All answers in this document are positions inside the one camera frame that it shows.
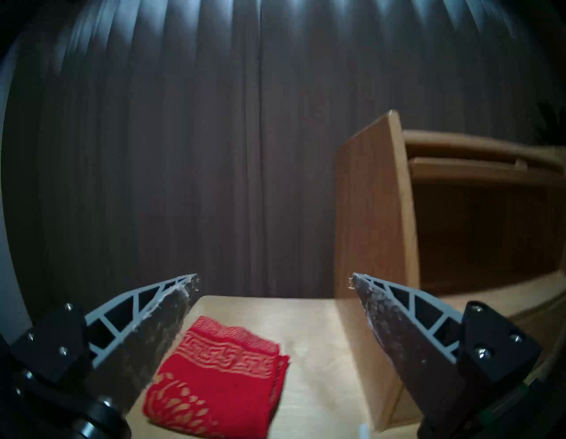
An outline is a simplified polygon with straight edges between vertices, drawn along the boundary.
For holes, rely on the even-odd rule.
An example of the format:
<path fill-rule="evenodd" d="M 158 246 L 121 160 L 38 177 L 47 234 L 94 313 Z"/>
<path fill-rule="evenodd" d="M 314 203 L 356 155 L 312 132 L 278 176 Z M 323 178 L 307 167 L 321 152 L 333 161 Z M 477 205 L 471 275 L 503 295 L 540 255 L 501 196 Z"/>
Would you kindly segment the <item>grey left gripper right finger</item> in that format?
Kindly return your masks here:
<path fill-rule="evenodd" d="M 463 313 L 424 291 L 353 273 L 372 334 L 423 415 L 418 438 L 490 438 L 517 418 L 541 345 L 484 302 Z"/>

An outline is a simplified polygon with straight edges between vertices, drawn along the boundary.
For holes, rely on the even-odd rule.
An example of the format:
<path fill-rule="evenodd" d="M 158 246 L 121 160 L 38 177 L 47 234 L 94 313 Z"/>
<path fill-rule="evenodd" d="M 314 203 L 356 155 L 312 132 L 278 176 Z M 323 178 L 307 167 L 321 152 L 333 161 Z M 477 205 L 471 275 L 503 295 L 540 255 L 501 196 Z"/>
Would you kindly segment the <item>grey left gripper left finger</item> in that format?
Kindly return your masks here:
<path fill-rule="evenodd" d="M 9 345 L 28 378 L 107 397 L 126 415 L 152 380 L 199 292 L 196 273 L 115 296 L 84 313 L 64 302 Z"/>

